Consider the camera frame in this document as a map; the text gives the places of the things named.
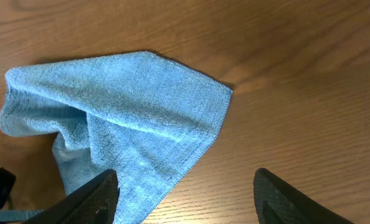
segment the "cloth fold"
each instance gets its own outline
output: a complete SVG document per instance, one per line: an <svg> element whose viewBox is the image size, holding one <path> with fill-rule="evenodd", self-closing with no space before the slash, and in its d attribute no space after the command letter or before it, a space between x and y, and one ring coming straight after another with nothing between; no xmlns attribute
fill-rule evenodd
<svg viewBox="0 0 370 224"><path fill-rule="evenodd" d="M66 194L115 169L115 223L141 223L216 139L232 90L149 52L12 68L0 128L56 133Z"/></svg>

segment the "table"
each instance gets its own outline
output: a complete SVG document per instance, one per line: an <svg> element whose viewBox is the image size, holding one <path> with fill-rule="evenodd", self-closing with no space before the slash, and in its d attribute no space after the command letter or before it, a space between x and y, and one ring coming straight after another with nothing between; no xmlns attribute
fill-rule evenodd
<svg viewBox="0 0 370 224"><path fill-rule="evenodd" d="M218 140L145 223L258 223L259 167L370 223L370 0L0 0L0 109L11 67L137 50L234 90ZM17 208L64 197L53 140L0 131Z"/></svg>

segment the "microfiber cloth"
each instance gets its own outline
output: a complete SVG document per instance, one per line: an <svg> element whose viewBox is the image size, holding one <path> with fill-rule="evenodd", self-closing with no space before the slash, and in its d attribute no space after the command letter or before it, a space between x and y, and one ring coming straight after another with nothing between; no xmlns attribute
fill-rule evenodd
<svg viewBox="0 0 370 224"><path fill-rule="evenodd" d="M1 130L58 133L67 195L116 170L115 223L141 223L184 177L217 138L232 94L150 52L12 68L6 83Z"/></svg>

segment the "light blue towel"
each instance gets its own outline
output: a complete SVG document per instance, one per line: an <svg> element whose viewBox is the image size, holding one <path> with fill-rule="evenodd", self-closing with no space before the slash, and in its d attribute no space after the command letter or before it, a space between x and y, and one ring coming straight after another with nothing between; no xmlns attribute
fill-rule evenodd
<svg viewBox="0 0 370 224"><path fill-rule="evenodd" d="M56 133L66 194L115 169L115 223L141 223L217 138L232 90L149 52L12 68L0 127Z"/></svg>

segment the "blue cloth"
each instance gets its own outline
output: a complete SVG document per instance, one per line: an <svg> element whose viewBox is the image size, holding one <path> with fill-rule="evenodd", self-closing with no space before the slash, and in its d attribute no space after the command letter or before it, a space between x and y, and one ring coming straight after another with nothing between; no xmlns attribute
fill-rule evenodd
<svg viewBox="0 0 370 224"><path fill-rule="evenodd" d="M66 194L117 171L115 223L141 223L184 177L217 138L232 94L149 52L12 68L6 82L1 130L58 132Z"/></svg>

